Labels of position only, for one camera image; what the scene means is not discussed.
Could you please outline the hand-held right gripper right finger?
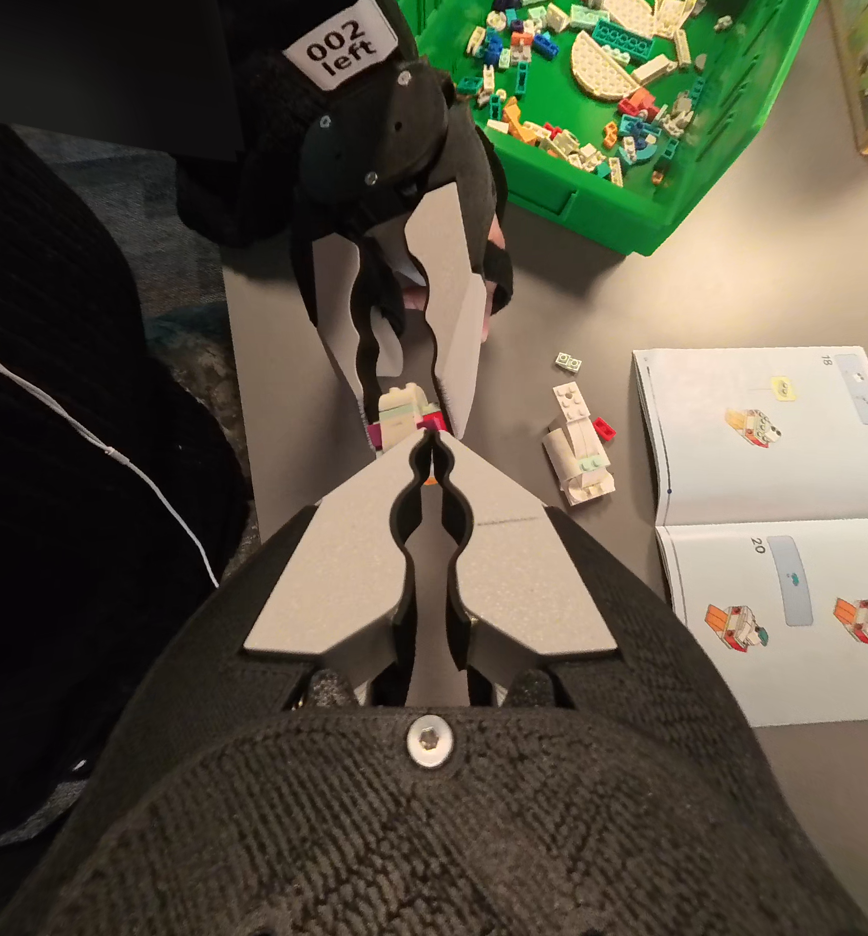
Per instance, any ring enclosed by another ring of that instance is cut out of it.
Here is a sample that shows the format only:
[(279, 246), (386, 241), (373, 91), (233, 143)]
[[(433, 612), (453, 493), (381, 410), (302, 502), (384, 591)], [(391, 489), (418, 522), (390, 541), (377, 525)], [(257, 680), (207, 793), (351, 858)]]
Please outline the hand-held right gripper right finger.
[(447, 573), (451, 658), (472, 706), (529, 669), (615, 654), (617, 642), (554, 520), (560, 510), (445, 431), (434, 435), (441, 523), (455, 543)]

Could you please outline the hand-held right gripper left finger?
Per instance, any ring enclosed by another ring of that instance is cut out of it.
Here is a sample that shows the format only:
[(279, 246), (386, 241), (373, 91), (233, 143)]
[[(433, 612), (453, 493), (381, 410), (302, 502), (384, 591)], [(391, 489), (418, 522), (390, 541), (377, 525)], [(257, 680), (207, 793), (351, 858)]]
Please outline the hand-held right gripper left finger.
[(418, 429), (324, 496), (244, 649), (332, 669), (378, 705), (403, 706), (414, 666), (415, 573), (430, 429)]

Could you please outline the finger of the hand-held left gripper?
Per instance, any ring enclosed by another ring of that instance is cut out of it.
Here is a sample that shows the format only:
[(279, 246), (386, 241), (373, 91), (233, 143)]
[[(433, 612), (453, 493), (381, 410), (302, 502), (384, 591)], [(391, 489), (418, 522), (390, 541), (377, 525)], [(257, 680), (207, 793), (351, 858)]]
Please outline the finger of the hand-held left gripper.
[(385, 298), (401, 298), (400, 286), (373, 237), (332, 233), (313, 242), (312, 259), (316, 330), (367, 428), (379, 419), (380, 379), (404, 368), (404, 329), (382, 310)]
[(427, 192), (404, 233), (408, 255), (427, 283), (433, 382), (450, 431), (462, 439), (477, 383), (486, 286), (470, 263), (457, 183)]

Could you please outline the small white pink lego model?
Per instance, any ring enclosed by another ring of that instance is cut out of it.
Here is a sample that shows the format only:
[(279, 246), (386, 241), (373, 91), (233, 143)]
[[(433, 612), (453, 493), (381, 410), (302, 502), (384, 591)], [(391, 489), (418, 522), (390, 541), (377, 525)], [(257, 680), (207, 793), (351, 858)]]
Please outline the small white pink lego model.
[(440, 404), (430, 403), (424, 389), (414, 382), (403, 388), (390, 388), (382, 394), (379, 417), (366, 428), (376, 456), (380, 457), (414, 433), (420, 415), (435, 408), (440, 409)]

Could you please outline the green plastic bin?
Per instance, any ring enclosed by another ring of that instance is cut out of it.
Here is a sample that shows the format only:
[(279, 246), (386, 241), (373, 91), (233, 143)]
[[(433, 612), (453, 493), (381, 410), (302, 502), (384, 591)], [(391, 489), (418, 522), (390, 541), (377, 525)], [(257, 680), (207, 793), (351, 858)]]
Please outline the green plastic bin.
[[(450, 72), (465, 74), (466, 40), (492, 2), (399, 2), (419, 51)], [(650, 255), (681, 224), (757, 135), (791, 68), (816, 2), (707, 2), (690, 21), (694, 55), (705, 53), (705, 85), (693, 123), (660, 188), (646, 168), (616, 186), (477, 124), (494, 142), (510, 201), (620, 254)], [(525, 119), (554, 122), (590, 137), (613, 116), (575, 91), (568, 51), (554, 64), (533, 65), (522, 104)]]

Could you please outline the white lego assembly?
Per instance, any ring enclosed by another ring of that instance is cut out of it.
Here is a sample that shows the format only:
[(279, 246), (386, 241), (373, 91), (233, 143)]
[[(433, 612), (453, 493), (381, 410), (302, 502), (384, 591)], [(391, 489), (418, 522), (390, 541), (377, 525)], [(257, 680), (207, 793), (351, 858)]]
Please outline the white lego assembly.
[(593, 428), (589, 407), (576, 382), (553, 388), (559, 415), (543, 439), (559, 488), (571, 507), (615, 492), (611, 460)]

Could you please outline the lego instruction booklet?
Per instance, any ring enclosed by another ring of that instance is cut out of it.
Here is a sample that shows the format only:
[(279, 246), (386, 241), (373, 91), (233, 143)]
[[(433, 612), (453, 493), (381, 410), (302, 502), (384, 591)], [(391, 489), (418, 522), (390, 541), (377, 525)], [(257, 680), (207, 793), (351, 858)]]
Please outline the lego instruction booklet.
[(755, 727), (868, 720), (868, 357), (634, 353), (674, 612)]

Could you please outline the pile of loose lego bricks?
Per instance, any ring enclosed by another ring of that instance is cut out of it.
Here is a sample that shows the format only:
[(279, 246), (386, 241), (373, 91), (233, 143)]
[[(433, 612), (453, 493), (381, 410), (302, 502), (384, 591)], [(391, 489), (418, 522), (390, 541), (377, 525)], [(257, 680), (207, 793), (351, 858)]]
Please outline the pile of loose lego bricks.
[[(653, 188), (666, 181), (703, 94), (705, 53), (694, 55), (687, 27), (707, 2), (576, 2), (520, 6), (492, 2), (463, 50), (457, 97), (487, 129), (623, 187), (646, 168)], [(554, 122), (527, 120), (522, 104), (533, 65), (568, 51), (576, 92), (613, 116), (581, 139)]]

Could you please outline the person's dark clothing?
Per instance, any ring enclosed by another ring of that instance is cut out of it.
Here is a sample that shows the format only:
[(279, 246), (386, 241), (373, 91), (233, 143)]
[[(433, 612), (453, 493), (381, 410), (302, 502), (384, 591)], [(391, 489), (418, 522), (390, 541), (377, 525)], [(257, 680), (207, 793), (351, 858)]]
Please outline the person's dark clothing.
[(85, 201), (0, 124), (0, 836), (88, 760), (248, 516), (217, 421), (147, 345)]

